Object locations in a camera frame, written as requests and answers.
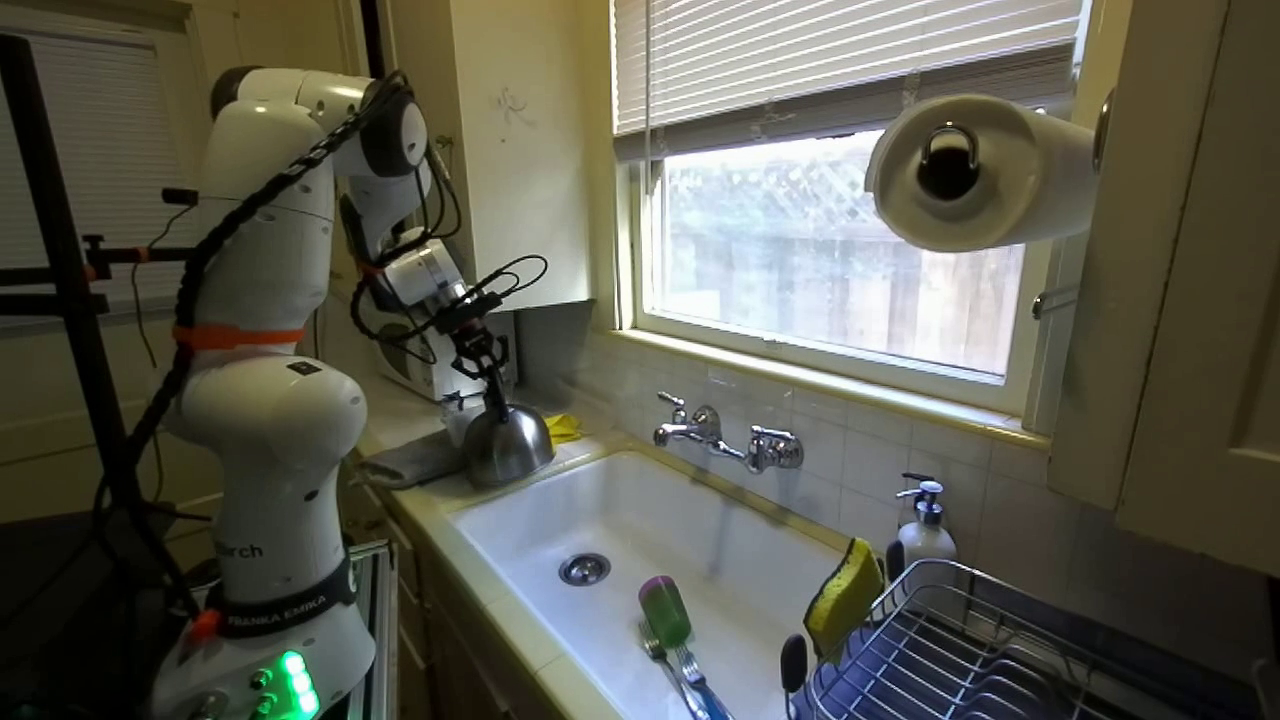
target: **yellow sponge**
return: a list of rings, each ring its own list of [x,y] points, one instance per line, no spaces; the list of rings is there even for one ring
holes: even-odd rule
[[[577,415],[545,415],[551,430],[551,449],[582,439]]]
[[[850,541],[846,561],[807,599],[803,626],[822,661],[837,661],[846,634],[868,621],[884,575],[868,541]]]

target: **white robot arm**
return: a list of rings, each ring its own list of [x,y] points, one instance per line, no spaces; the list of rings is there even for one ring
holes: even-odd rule
[[[424,315],[431,346],[453,338],[453,389],[488,380],[498,397],[503,344],[479,319],[500,296],[469,287],[416,214],[431,187],[430,125],[402,77],[244,68],[216,85],[211,112],[207,237],[181,287],[169,418],[226,467],[222,589],[161,664],[151,714],[324,712],[377,655],[335,518],[366,390],[295,354],[327,296],[333,196],[377,299]],[[304,668],[304,692],[264,692],[286,664]]]

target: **white sink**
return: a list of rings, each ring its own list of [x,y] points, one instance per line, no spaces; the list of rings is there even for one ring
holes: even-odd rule
[[[709,492],[682,471],[616,452],[545,477],[457,518],[461,534],[534,609],[616,714],[690,714],[639,648],[639,585],[673,575],[691,616],[691,650],[732,714],[783,714],[782,643],[842,551]],[[608,554],[583,589],[561,580]]]

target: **dish rack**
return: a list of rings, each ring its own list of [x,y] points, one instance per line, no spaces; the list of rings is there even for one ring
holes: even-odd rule
[[[802,720],[1260,714],[1250,684],[1177,661],[1014,585],[921,561],[879,593],[842,661],[798,697]]]

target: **black strap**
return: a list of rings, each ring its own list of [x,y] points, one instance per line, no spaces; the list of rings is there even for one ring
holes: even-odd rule
[[[333,605],[352,605],[357,599],[357,580],[347,554],[314,589],[270,599],[270,605],[234,605],[226,594],[226,585],[216,585],[205,599],[205,609],[216,609],[226,616],[222,634],[274,634],[292,624],[304,624]]]

